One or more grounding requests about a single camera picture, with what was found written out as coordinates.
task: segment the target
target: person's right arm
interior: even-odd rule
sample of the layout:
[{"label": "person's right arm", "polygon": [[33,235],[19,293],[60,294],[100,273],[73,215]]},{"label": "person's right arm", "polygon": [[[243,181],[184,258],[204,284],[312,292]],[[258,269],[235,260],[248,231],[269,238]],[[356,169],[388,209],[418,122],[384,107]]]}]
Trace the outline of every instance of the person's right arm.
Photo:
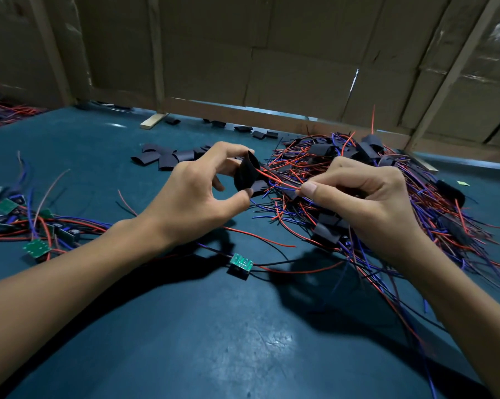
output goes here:
[{"label": "person's right arm", "polygon": [[[350,196],[341,187],[361,189],[367,197]],[[341,215],[367,246],[406,276],[500,398],[500,304],[424,234],[401,172],[338,157],[300,192]]]}]

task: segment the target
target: person's left hand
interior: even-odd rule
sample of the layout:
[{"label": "person's left hand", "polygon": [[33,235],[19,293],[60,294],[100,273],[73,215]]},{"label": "person's left hand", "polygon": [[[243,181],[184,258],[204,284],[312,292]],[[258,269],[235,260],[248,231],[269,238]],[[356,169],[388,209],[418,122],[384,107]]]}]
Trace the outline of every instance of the person's left hand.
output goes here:
[{"label": "person's left hand", "polygon": [[193,241],[250,206],[251,189],[226,200],[213,197],[223,191],[217,174],[233,176],[240,161],[233,159],[253,150],[219,141],[196,161],[180,162],[160,193],[137,217],[159,237],[159,249]]}]

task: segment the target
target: blue table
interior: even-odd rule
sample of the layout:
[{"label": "blue table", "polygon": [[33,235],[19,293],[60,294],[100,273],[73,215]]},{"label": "blue table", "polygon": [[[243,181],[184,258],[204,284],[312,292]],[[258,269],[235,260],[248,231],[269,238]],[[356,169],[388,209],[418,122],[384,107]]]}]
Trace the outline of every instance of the blue table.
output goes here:
[{"label": "blue table", "polygon": [[[182,117],[151,131],[139,123],[149,113],[81,111],[65,108],[0,128],[0,185],[18,175],[20,150],[31,169],[35,200],[54,178],[68,173],[51,193],[54,213],[104,222],[128,218],[117,202],[120,189],[142,210],[168,173],[154,164],[139,167],[130,156],[153,142],[189,149],[218,140],[245,144],[263,160],[276,140],[258,140],[202,120]],[[433,162],[441,179],[467,181],[467,206],[479,220],[500,225],[500,171]],[[222,179],[226,194],[235,192]],[[216,231],[212,247],[256,263],[305,258],[287,266],[319,268],[333,258],[297,240],[252,211],[233,227],[297,248],[271,247],[250,236]],[[500,231],[496,231],[500,242]],[[23,243],[0,243],[0,279],[33,265]],[[500,262],[500,246],[488,248]],[[294,277],[266,275],[246,282],[226,273],[225,261],[198,250],[177,261],[137,269],[73,320],[0,388],[14,398],[430,398],[425,364],[383,299],[349,268],[324,312],[318,311],[342,268]],[[500,301],[500,291],[481,286]],[[407,282],[403,301],[423,313],[422,299]],[[433,352],[428,366],[438,397],[487,397],[453,341],[425,322],[416,322]]]}]

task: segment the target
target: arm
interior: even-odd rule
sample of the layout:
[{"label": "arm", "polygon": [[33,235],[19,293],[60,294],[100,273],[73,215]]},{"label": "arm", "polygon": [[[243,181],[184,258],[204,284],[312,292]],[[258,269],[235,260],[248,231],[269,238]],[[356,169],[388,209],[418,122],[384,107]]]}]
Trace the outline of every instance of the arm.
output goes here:
[{"label": "arm", "polygon": [[117,222],[84,246],[0,281],[0,384],[115,281],[171,247],[246,210],[251,191],[224,201],[217,173],[233,175],[248,148],[219,142],[180,163],[137,218]]},{"label": "arm", "polygon": [[[359,188],[368,196],[359,199],[340,187]],[[301,193],[344,217],[366,245],[408,278],[500,397],[500,305],[423,233],[401,172],[338,157]]]}]

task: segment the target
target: person's left arm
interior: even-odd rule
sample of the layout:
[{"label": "person's left arm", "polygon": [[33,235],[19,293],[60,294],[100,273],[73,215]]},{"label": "person's left arm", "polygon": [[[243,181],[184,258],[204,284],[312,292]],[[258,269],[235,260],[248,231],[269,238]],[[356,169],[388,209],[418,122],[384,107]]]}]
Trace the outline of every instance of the person's left arm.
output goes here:
[{"label": "person's left arm", "polygon": [[67,254],[0,281],[0,384],[105,289],[140,264],[246,210],[251,190],[219,201],[217,174],[233,175],[247,147],[215,144],[182,162],[137,217]]}]

